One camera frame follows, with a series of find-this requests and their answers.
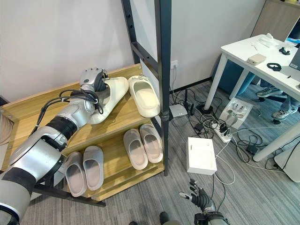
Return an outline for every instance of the robotic arm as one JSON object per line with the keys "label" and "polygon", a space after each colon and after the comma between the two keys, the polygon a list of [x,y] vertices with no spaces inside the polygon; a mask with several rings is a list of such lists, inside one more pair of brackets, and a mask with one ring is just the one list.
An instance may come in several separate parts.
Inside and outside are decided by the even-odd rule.
{"label": "robotic arm", "polygon": [[192,186],[190,189],[197,193],[197,195],[188,195],[184,192],[179,192],[179,195],[190,200],[201,209],[202,213],[195,214],[194,224],[229,225],[228,220],[223,217],[222,213],[216,211],[212,199],[206,194],[205,190],[197,185],[197,181],[191,179],[189,184]]}
{"label": "robotic arm", "polygon": [[60,153],[71,136],[101,113],[97,92],[106,89],[104,69],[90,68],[80,78],[80,90],[72,90],[69,105],[46,126],[35,128],[13,153],[7,171],[0,174],[0,224],[19,224],[30,202],[34,185],[50,179],[64,163]]}

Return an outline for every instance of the baseboard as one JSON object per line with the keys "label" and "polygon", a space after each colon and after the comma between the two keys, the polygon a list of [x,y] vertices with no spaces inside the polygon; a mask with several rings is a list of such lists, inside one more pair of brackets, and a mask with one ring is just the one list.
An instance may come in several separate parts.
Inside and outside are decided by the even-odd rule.
{"label": "baseboard", "polygon": [[184,89],[187,89],[187,88],[193,87],[193,86],[195,86],[195,85],[197,85],[197,84],[200,84],[200,83],[203,83],[203,82],[210,81],[210,80],[211,80],[211,77],[208,77],[208,78],[205,78],[205,79],[203,79],[203,80],[200,80],[200,81],[197,81],[197,82],[194,82],[194,83],[188,84],[188,85],[186,85],[186,86],[183,86],[183,87],[181,87],[181,88],[177,88],[177,89],[175,89],[175,90],[174,90],[174,93],[175,93],[175,92],[177,92],[177,91],[180,91],[180,90],[184,90]]}

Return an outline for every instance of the white box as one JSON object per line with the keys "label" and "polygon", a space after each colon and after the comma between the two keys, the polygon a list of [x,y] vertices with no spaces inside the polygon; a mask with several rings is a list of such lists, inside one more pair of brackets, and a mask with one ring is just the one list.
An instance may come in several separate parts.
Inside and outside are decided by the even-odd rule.
{"label": "white box", "polygon": [[221,113],[219,119],[224,120],[227,127],[231,126],[239,129],[249,115],[252,107],[252,104],[233,97]]}
{"label": "white box", "polygon": [[213,175],[217,171],[211,139],[187,138],[187,172]]}

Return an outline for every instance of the electrical outlet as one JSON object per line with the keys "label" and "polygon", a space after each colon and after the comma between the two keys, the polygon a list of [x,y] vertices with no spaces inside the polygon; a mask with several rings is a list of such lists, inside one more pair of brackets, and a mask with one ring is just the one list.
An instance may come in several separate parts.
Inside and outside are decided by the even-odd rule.
{"label": "electrical outlet", "polygon": [[174,61],[171,62],[170,68],[174,69],[174,67],[176,67],[176,68],[178,67],[178,61],[177,60],[174,60]]}
{"label": "electrical outlet", "polygon": [[226,134],[226,136],[224,136],[224,133],[220,132],[220,125],[217,124],[217,127],[214,129],[214,131],[216,132],[216,134],[219,136],[219,138],[224,142],[224,143],[228,143],[230,142],[231,138],[233,137],[232,134]]}

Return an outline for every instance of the chair wheel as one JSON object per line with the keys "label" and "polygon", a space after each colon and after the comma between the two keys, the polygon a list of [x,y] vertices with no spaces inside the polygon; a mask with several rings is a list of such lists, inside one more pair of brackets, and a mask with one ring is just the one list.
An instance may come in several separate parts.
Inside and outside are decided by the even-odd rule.
{"label": "chair wheel", "polygon": [[274,120],[273,120],[273,123],[276,124],[276,125],[278,125],[278,124],[280,124],[281,122],[280,122],[279,120],[274,119]]}

